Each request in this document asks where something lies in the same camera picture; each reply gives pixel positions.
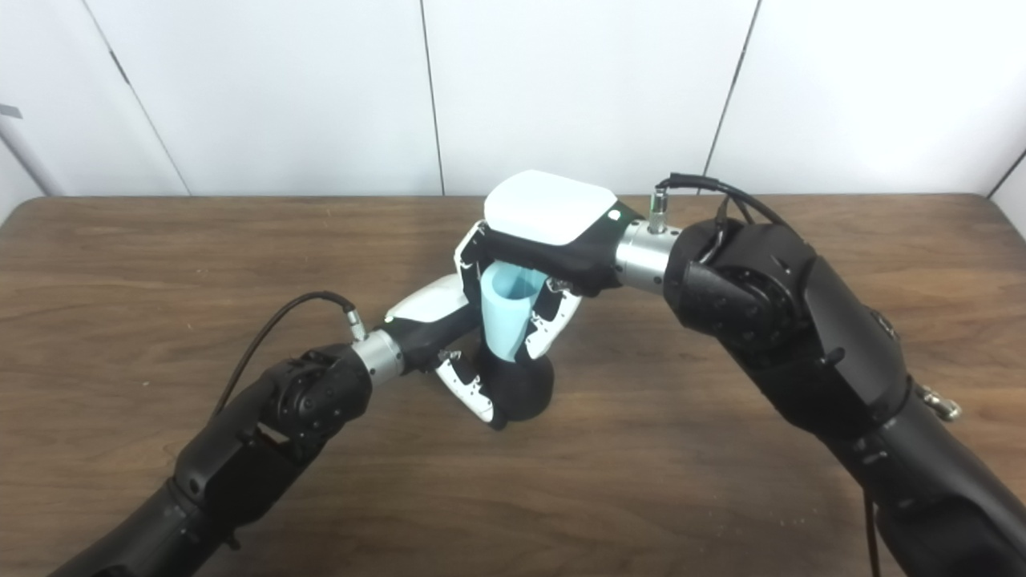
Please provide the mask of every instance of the light blue cup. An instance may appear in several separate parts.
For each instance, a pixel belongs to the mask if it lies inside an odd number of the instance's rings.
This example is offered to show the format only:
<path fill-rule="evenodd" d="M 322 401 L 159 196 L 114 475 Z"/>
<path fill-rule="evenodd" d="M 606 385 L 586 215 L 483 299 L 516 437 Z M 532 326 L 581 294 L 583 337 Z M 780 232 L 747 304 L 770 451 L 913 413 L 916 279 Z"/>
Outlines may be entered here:
<path fill-rule="evenodd" d="M 484 269 L 481 275 L 484 342 L 499 358 L 513 362 L 546 278 L 543 272 L 502 261 Z"/>

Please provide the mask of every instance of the white wall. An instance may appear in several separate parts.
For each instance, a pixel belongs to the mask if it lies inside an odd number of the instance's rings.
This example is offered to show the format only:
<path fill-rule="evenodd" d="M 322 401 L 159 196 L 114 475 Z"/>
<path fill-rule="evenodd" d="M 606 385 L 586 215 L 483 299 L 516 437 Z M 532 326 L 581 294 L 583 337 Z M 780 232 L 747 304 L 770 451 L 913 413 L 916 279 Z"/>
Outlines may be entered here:
<path fill-rule="evenodd" d="M 32 177 L 0 140 L 0 223 L 4 222 L 18 204 L 42 196 Z"/>
<path fill-rule="evenodd" d="M 1026 3 L 960 0 L 766 0 L 713 147 L 754 7 L 0 0 L 0 129 L 56 194 L 644 193 L 710 150 L 755 193 L 985 193 L 1026 148 Z"/>
<path fill-rule="evenodd" d="M 185 194 L 88 12 L 0 0 L 0 130 L 54 194 Z"/>
<path fill-rule="evenodd" d="M 1000 206 L 1019 234 L 1026 237 L 1026 160 L 1001 183 L 991 200 Z"/>
<path fill-rule="evenodd" d="M 754 0 L 425 0 L 447 194 L 702 171 Z"/>
<path fill-rule="evenodd" d="M 1026 2 L 767 0 L 710 176 L 990 192 L 1026 148 Z"/>
<path fill-rule="evenodd" d="M 417 0 L 88 0 L 193 194 L 440 194 Z"/>

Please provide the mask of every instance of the wooden table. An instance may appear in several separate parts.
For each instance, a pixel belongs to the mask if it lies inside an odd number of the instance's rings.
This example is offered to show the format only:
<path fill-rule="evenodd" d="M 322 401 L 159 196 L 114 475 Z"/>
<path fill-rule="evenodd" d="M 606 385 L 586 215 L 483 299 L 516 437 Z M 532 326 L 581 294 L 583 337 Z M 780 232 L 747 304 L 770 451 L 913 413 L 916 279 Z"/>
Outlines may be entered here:
<path fill-rule="evenodd" d="M 675 198 L 672 221 L 717 200 Z M 770 201 L 886 312 L 917 378 L 965 409 L 957 436 L 1026 497 L 1026 245 L 997 208 Z M 330 288 L 380 319 L 449 272 L 480 215 L 480 198 L 24 205 L 0 229 L 0 574 L 46 574 L 149 496 L 279 305 Z M 307 305 L 243 381 L 343 326 Z M 584 303 L 551 354 L 552 405 L 501 433 L 433 377 L 380 388 L 201 574 L 868 574 L 855 483 L 660 299 Z"/>

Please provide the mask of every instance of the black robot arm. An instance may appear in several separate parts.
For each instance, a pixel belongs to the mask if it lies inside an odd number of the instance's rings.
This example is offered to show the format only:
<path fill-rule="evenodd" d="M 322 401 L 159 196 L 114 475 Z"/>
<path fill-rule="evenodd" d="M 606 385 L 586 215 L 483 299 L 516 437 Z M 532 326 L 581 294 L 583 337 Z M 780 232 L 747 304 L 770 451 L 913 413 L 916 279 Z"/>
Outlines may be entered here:
<path fill-rule="evenodd" d="M 363 414 L 370 391 L 349 345 L 275 364 L 182 450 L 150 499 L 52 576 L 192 575 L 222 544 L 238 547 L 235 529 L 278 501 L 343 424 Z"/>
<path fill-rule="evenodd" d="M 665 221 L 673 188 L 727 198 L 714 219 L 678 229 Z M 745 222 L 727 218 L 728 200 Z M 618 286 L 661 295 L 836 456 L 877 505 L 883 540 L 910 577 L 1026 575 L 1026 508 L 940 422 L 957 406 L 914 381 L 890 322 L 779 215 L 729 185 L 678 174 L 657 186 L 647 220 L 620 202 L 608 215 L 558 246 L 485 229 L 485 248 L 586 296 Z"/>

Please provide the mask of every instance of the black palm pad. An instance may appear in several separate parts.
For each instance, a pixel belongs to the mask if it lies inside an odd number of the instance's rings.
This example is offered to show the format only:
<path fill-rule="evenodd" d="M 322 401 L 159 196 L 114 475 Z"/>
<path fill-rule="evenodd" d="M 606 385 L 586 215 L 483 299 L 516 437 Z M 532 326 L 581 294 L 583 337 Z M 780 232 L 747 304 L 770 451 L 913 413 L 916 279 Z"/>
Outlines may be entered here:
<path fill-rule="evenodd" d="M 482 345 L 475 364 L 482 391 L 510 421 L 538 417 L 552 400 L 555 373 L 546 356 L 509 362 Z"/>

